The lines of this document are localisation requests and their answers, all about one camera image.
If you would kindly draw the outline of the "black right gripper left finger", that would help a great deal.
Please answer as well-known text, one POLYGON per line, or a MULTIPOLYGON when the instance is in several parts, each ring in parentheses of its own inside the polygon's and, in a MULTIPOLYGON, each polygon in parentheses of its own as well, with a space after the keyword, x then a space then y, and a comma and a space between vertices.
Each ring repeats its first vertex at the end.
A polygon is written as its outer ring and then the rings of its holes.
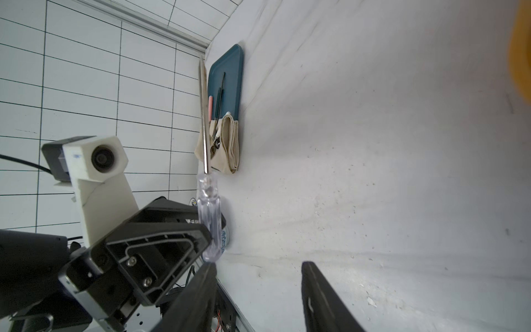
POLYGON ((204 263, 152 331, 211 331, 217 267, 204 263))

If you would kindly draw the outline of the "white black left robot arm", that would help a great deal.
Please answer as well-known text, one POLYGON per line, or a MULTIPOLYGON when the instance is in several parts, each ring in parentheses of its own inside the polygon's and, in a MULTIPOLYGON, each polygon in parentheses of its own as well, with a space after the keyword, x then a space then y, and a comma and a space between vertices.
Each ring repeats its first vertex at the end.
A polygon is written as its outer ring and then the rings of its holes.
POLYGON ((217 269, 176 284, 211 241, 196 207, 160 197, 88 248, 66 237, 1 232, 1 316, 12 331, 124 331, 138 307, 161 310, 156 331, 207 331, 217 269))

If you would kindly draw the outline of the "small clear screwdriver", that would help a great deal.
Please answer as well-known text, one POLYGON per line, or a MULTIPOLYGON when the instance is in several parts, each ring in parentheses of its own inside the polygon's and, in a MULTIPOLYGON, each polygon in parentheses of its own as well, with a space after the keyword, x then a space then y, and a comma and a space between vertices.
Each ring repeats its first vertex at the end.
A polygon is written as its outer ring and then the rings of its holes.
POLYGON ((203 261, 215 263, 223 254, 221 201, 218 181, 210 167, 210 126, 207 95, 207 73, 203 58, 199 60, 201 156, 203 170, 198 175, 199 221, 208 229, 211 240, 203 251, 203 261))

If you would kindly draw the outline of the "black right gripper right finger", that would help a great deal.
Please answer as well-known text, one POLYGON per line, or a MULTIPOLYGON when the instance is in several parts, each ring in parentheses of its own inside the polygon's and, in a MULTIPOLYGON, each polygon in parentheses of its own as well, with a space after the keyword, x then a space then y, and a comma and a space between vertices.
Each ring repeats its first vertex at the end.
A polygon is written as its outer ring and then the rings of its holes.
POLYGON ((365 331, 312 261, 301 265, 301 298, 307 331, 365 331))

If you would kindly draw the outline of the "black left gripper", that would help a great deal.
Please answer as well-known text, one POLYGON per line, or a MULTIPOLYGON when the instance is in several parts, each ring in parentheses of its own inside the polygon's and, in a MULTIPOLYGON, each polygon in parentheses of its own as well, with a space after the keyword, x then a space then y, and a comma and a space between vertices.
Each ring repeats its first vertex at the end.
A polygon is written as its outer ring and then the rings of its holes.
POLYGON ((97 322, 127 322, 140 303, 158 304, 210 245, 199 209, 161 196, 59 272, 66 291, 97 322))

